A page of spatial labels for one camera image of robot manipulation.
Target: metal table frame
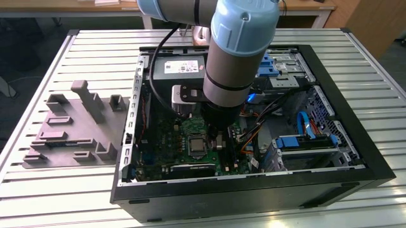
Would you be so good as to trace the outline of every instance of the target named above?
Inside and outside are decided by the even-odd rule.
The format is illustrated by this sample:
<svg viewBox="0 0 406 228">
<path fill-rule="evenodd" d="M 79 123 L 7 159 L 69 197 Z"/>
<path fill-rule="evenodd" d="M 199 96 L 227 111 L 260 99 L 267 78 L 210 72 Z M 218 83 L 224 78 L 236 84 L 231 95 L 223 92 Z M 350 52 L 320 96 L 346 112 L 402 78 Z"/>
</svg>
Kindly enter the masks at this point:
<svg viewBox="0 0 406 228">
<path fill-rule="evenodd" d="M 49 94 L 88 80 L 100 97 L 131 94 L 139 47 L 158 45 L 168 30 L 71 32 L 0 155 L 1 227 L 135 227 L 109 204 L 113 166 L 25 170 L 23 157 L 45 119 Z M 191 32 L 168 45 L 191 45 Z M 378 227 L 406 224 L 406 93 L 350 33 L 278 29 L 272 44 L 310 44 L 374 140 L 397 179 L 326 208 L 143 224 L 211 227 Z"/>
</svg>

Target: metal bracket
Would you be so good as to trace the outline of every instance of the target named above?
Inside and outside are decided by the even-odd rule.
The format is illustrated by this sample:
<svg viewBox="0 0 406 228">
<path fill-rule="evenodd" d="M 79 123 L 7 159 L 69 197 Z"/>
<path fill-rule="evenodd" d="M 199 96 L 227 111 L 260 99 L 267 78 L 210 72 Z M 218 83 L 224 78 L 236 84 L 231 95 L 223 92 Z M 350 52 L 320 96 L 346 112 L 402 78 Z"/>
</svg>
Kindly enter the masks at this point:
<svg viewBox="0 0 406 228">
<path fill-rule="evenodd" d="M 182 85 L 180 86 L 180 99 L 183 102 L 210 102 L 200 85 Z"/>
</svg>

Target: motherboard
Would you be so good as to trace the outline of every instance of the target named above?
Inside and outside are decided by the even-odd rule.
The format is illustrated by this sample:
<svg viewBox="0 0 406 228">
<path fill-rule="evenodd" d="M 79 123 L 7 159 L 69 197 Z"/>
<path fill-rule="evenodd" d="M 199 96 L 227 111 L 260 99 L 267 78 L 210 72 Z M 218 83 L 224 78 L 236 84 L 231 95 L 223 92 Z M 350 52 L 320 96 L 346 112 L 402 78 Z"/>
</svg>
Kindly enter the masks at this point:
<svg viewBox="0 0 406 228">
<path fill-rule="evenodd" d="M 152 134 L 148 134 L 151 146 L 142 147 L 143 181 L 250 173 L 247 157 L 236 155 L 234 150 L 236 135 L 242 132 L 239 124 L 228 130 L 220 136 L 224 139 L 208 142 L 199 115 L 183 122 L 160 115 Z"/>
</svg>

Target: barcode label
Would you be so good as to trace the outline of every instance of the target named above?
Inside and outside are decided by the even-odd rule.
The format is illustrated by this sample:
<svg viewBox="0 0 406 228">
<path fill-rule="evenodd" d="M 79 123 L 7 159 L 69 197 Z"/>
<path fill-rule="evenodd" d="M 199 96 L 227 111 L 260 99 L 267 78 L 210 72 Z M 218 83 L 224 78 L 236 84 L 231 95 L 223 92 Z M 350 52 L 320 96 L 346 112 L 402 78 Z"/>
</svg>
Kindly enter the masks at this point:
<svg viewBox="0 0 406 228">
<path fill-rule="evenodd" d="M 252 164 L 252 166 L 255 166 L 255 168 L 259 167 L 259 162 L 256 161 L 256 159 L 254 157 L 251 158 L 251 164 Z"/>
</svg>

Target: wooden desk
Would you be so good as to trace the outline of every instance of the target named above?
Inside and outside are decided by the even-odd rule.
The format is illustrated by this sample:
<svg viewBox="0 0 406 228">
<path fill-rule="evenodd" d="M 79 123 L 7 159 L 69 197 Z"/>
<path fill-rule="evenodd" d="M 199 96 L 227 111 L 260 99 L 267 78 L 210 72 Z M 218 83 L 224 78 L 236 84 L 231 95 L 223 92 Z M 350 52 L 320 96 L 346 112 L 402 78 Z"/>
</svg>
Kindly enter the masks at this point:
<svg viewBox="0 0 406 228">
<path fill-rule="evenodd" d="M 120 12 L 139 11 L 136 2 L 95 6 L 93 1 L 77 0 L 0 0 L 1 12 Z"/>
<path fill-rule="evenodd" d="M 324 3 L 312 0 L 286 0 L 287 16 L 316 16 L 312 28 L 322 28 L 330 12 L 335 10 L 331 0 Z M 283 2 L 279 3 L 283 14 Z M 108 17 L 142 16 L 136 2 L 96 7 L 93 1 L 77 0 L 0 0 L 0 17 Z M 143 17 L 146 29 L 152 29 L 151 19 Z"/>
</svg>

